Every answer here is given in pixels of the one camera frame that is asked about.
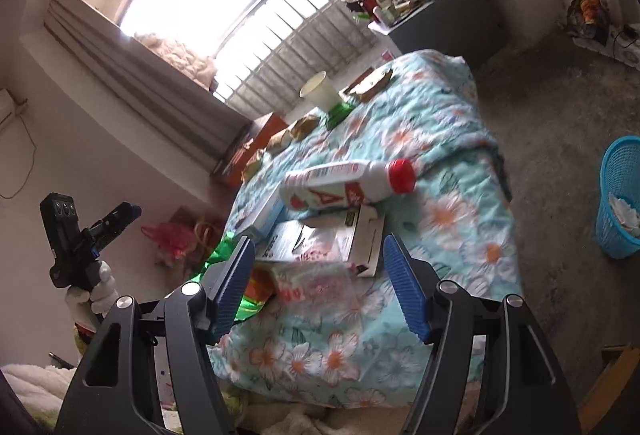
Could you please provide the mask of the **white gloved left hand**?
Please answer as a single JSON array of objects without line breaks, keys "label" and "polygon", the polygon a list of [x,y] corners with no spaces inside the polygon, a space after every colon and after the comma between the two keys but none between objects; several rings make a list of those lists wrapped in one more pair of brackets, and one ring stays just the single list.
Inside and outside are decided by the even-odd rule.
[{"label": "white gloved left hand", "polygon": [[104,316],[118,299],[116,280],[107,262],[101,261],[99,282],[91,290],[69,287],[65,294],[65,303],[75,325],[94,333],[99,329],[99,316]]}]

